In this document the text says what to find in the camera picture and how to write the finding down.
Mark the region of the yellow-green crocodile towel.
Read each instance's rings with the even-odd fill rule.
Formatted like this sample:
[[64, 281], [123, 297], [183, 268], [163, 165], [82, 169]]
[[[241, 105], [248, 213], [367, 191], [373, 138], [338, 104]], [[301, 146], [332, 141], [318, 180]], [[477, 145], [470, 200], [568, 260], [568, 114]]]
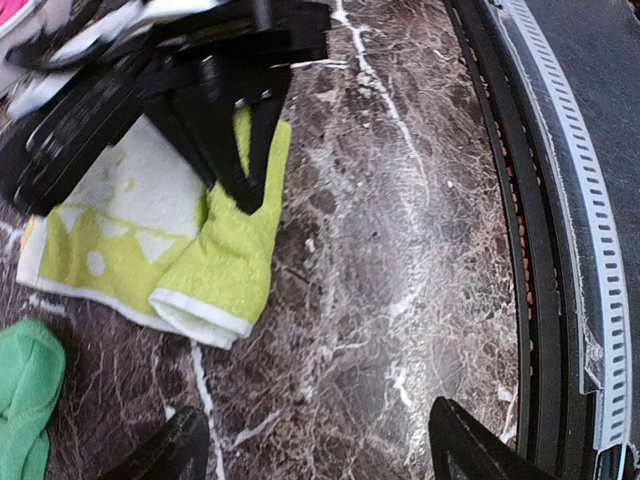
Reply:
[[63, 204], [30, 220], [18, 283], [231, 348], [267, 304], [291, 136], [280, 122], [264, 201], [249, 215], [223, 188], [206, 189], [152, 123], [138, 119]]

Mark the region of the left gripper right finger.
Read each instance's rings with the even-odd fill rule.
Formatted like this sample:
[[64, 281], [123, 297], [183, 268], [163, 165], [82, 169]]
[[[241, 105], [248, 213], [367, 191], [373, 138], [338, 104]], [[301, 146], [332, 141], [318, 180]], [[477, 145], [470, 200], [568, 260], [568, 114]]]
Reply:
[[436, 398], [428, 430], [436, 479], [554, 479], [452, 399]]

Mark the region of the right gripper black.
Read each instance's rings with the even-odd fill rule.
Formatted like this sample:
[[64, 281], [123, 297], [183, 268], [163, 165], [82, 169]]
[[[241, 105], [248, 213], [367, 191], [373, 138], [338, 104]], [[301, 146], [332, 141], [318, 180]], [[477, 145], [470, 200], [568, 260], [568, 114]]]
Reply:
[[[97, 3], [54, 30], [10, 47], [5, 59], [39, 72], [11, 105], [12, 120], [44, 106], [63, 86], [100, 67], [132, 71], [145, 99], [144, 114], [189, 163], [206, 188], [217, 180], [244, 213], [264, 202], [271, 145], [289, 138], [280, 115], [292, 79], [291, 64], [327, 56], [330, 8], [309, 1], [130, 1], [92, 20]], [[201, 87], [205, 133], [195, 141], [167, 100]], [[244, 169], [234, 115], [250, 116]]]

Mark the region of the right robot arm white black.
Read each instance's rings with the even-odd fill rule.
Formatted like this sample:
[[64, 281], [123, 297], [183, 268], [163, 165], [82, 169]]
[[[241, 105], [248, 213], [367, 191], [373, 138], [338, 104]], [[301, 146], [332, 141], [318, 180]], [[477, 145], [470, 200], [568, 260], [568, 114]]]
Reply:
[[98, 156], [149, 119], [207, 187], [263, 204], [294, 64], [324, 60], [331, 9], [315, 1], [97, 2], [9, 47], [30, 84], [1, 134], [1, 196], [45, 216]]

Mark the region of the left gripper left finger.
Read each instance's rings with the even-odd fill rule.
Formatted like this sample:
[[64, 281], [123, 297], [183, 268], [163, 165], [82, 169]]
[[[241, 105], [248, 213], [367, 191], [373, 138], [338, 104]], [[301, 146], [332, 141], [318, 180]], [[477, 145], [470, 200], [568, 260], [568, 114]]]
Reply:
[[185, 406], [100, 479], [205, 479], [208, 455], [207, 416]]

